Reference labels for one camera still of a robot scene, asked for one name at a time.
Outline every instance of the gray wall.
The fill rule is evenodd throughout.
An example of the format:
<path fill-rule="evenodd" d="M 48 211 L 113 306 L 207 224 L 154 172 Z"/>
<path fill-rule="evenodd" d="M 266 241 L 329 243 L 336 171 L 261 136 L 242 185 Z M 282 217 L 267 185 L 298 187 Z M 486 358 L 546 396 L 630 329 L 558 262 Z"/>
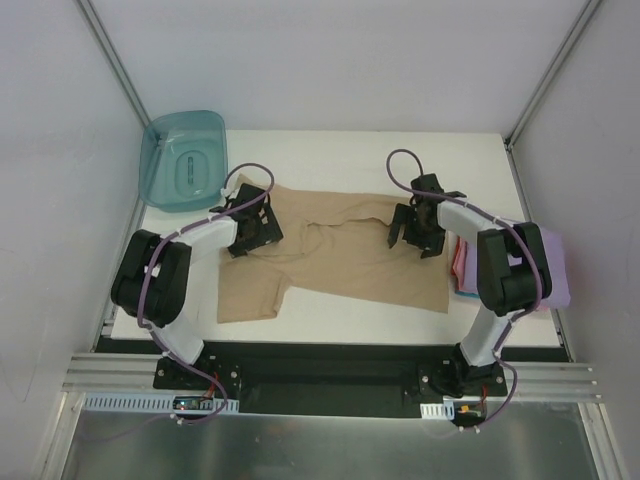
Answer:
<path fill-rule="evenodd" d="M 151 117 L 506 134 L 584 0 L 96 0 Z"/>
<path fill-rule="evenodd" d="M 71 0 L 0 15 L 0 478 L 36 478 L 137 194 L 141 127 Z"/>
<path fill-rule="evenodd" d="M 608 1 L 518 142 L 532 213 L 564 234 L 578 360 L 640 475 L 640 2 Z"/>

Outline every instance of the teal plastic bin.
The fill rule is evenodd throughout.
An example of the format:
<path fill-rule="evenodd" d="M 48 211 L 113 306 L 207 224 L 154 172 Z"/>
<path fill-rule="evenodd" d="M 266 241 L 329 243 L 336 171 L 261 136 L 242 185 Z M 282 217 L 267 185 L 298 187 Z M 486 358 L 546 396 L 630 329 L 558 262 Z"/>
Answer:
<path fill-rule="evenodd" d="M 147 205 L 165 212 L 212 207 L 226 176 L 224 120 L 217 113 L 172 113 L 145 129 L 138 188 Z"/>

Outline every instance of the reflective floor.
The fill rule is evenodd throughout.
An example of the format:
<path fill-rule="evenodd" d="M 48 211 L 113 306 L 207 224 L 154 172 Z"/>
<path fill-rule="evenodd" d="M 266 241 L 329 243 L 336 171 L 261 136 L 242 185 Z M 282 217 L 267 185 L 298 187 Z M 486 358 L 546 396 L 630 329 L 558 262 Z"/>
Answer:
<path fill-rule="evenodd" d="M 84 412 L 106 437 L 149 418 Z M 108 442 L 76 434 L 64 479 L 597 479 L 577 407 L 514 404 L 479 434 L 447 422 L 222 416 L 161 419 Z"/>

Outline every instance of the metal frame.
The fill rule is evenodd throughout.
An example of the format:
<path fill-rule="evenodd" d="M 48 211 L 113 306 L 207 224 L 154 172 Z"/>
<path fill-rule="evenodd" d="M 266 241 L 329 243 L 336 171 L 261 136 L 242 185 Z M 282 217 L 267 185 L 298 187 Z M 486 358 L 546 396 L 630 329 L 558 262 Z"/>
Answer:
<path fill-rule="evenodd" d="M 140 99 L 131 79 L 107 34 L 102 21 L 91 0 L 74 0 L 116 79 L 122 86 L 133 111 L 143 127 L 149 124 L 149 115 Z M 523 210 L 530 218 L 529 203 L 511 155 L 513 145 L 521 136 L 526 125 L 533 117 L 541 100 L 544 98 L 554 78 L 570 56 L 586 27 L 593 19 L 603 0 L 588 0 L 572 25 L 551 64 L 530 97 L 526 108 L 520 115 L 510 135 L 505 140 L 510 165 Z M 133 209 L 127 235 L 135 231 L 143 218 L 144 205 L 138 201 Z M 113 323 L 115 307 L 106 301 L 101 317 L 100 328 L 97 329 L 94 347 L 99 345 L 101 333 L 108 334 Z M 556 327 L 567 354 L 570 355 L 562 318 L 554 313 Z M 147 392 L 151 395 L 180 391 L 153 390 L 152 383 L 156 372 L 157 354 L 119 354 L 119 353 L 83 353 L 75 355 L 62 387 L 62 401 L 55 419 L 55 430 L 46 461 L 42 469 L 42 478 L 60 478 L 85 395 L 88 392 Z M 618 461 L 618 448 L 611 435 L 608 417 L 593 367 L 579 363 L 539 363 L 512 362 L 519 372 L 519 384 L 516 401 L 520 402 L 569 402 L 577 403 L 583 418 L 585 431 L 596 463 L 598 474 L 603 479 L 627 478 Z M 512 377 L 505 374 L 506 384 L 511 385 Z"/>

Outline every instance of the folded fabric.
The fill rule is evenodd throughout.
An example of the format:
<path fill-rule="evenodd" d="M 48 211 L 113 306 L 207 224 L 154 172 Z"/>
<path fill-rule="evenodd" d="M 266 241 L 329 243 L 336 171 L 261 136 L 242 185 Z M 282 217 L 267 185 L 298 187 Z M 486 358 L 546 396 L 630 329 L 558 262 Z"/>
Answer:
<path fill-rule="evenodd" d="M 540 228 L 542 242 L 544 244 L 547 263 L 549 264 L 549 273 L 551 274 L 551 294 L 540 302 L 542 307 L 547 308 L 563 308 L 571 302 L 569 294 L 569 284 L 567 282 L 567 273 L 564 263 L 564 247 L 562 237 L 554 232 Z M 456 277 L 458 278 L 458 290 L 462 293 L 478 293 L 478 250 L 464 240 L 459 240 L 459 252 L 464 251 L 464 260 L 458 259 L 458 262 L 464 261 L 464 268 L 456 269 Z M 520 259 L 509 258 L 510 265 L 517 265 Z"/>
<path fill-rule="evenodd" d="M 251 183 L 246 177 L 241 182 Z M 289 286 L 447 312 L 446 250 L 421 260 L 405 242 L 387 246 L 395 205 L 406 199 L 276 185 L 270 201 L 283 240 L 246 257 L 226 255 L 219 301 L 203 296 L 199 317 L 216 318 L 217 303 L 219 323 L 273 318 Z"/>

